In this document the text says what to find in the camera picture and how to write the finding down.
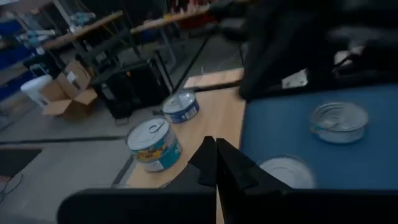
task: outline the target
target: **tin can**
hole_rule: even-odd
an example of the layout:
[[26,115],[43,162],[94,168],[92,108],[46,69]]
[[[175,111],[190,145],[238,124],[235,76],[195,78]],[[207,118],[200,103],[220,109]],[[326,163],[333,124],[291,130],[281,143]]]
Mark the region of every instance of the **tin can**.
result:
[[169,96],[162,105],[166,118],[173,124],[186,122],[199,112],[199,104],[195,93],[182,90]]
[[181,155],[181,146],[163,116],[144,121],[127,135],[126,144],[147,172],[171,167]]
[[315,175],[301,159],[290,155],[266,159],[260,168],[294,189],[314,189]]
[[318,138],[336,144],[360,140],[368,123],[365,110],[352,103],[326,103],[315,109],[311,130]]

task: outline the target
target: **white bucket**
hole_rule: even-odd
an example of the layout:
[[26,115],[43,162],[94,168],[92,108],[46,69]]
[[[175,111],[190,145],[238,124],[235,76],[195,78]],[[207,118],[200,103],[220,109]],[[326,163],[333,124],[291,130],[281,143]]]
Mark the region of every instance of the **white bucket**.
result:
[[35,101],[39,106],[44,108],[49,101],[44,98],[39,92],[45,85],[49,84],[52,81],[52,77],[50,75],[43,75],[41,77],[34,78],[25,82],[21,86],[21,91],[23,91],[30,99]]

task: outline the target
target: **lab floor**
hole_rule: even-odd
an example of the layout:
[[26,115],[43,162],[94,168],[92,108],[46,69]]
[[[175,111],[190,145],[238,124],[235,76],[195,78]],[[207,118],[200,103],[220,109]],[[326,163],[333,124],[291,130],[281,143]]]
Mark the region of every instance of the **lab floor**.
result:
[[[182,76],[201,42],[200,39],[193,40],[185,45],[185,55],[182,57],[185,60],[171,74],[174,82]],[[228,43],[222,37],[212,37],[188,77],[241,66],[238,46]],[[100,102],[93,115],[78,123],[42,116],[41,108],[36,106],[13,125],[2,130],[0,142],[121,137],[141,121],[150,118],[152,110],[158,108],[154,106],[135,111],[128,124],[116,126]],[[111,187],[131,156],[124,140],[15,144],[2,147],[13,146],[42,147],[43,151],[22,171],[24,177],[20,186],[0,203],[2,224],[55,223],[58,206],[65,197],[90,187]],[[120,185],[123,186],[134,166],[135,161],[126,167],[128,170]]]

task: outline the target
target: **can lid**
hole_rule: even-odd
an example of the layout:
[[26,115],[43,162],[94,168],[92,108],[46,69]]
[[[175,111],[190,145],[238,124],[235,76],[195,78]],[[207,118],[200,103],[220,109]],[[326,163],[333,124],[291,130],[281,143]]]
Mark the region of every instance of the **can lid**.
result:
[[313,113],[313,122],[330,131],[353,131],[368,123],[368,114],[352,103],[326,103]]
[[260,167],[294,189],[315,188],[315,178],[311,170],[296,157],[275,156],[263,162]]
[[161,140],[169,130],[170,125],[164,117],[149,119],[135,127],[127,137],[127,145],[132,150],[151,147]]
[[189,90],[182,90],[168,97],[162,107],[166,114],[176,113],[188,108],[195,101],[195,93]]

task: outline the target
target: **cardboard box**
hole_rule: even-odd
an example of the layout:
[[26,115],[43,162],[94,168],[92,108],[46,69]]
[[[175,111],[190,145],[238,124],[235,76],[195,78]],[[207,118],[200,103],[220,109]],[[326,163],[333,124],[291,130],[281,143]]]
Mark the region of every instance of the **cardboard box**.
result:
[[93,102],[98,97],[93,89],[87,89],[91,75],[76,60],[40,93],[49,101],[43,115],[62,115],[65,119],[76,120],[90,115]]

